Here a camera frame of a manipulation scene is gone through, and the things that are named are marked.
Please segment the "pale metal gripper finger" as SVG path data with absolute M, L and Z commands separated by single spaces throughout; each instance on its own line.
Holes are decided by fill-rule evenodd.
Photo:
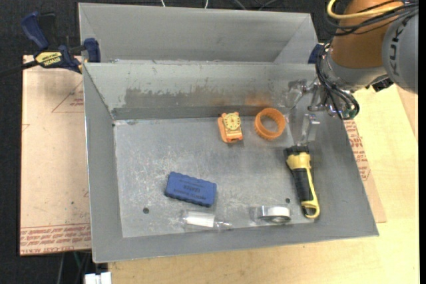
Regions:
M 320 126 L 320 121 L 316 114 L 304 114 L 302 120 L 302 134 L 298 142 L 299 146 L 307 146 L 316 139 L 316 134 Z
M 288 83 L 286 106 L 293 108 L 307 92 L 307 80 L 294 80 Z

